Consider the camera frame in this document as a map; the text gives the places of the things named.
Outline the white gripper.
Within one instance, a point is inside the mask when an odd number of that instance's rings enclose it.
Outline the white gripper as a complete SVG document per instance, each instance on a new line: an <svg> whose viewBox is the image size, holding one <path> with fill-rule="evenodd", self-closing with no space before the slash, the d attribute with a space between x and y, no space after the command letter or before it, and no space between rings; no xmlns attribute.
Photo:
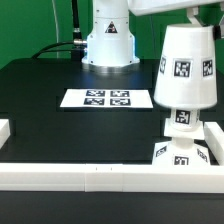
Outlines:
<svg viewBox="0 0 224 224"><path fill-rule="evenodd" d="M199 17L197 6L221 3L224 0L127 0L129 10L136 16L186 9L188 20L195 26L209 27ZM224 15L220 22L212 25L215 40L224 39Z"/></svg>

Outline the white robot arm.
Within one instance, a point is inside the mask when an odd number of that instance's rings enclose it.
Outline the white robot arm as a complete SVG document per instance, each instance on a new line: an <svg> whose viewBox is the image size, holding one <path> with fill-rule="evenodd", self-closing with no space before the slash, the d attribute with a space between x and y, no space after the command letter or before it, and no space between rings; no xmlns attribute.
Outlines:
<svg viewBox="0 0 224 224"><path fill-rule="evenodd" d="M87 36L87 53L82 63L87 68L122 70L137 65L135 37L129 29L129 12L135 16L195 9L224 0L92 0L93 29Z"/></svg>

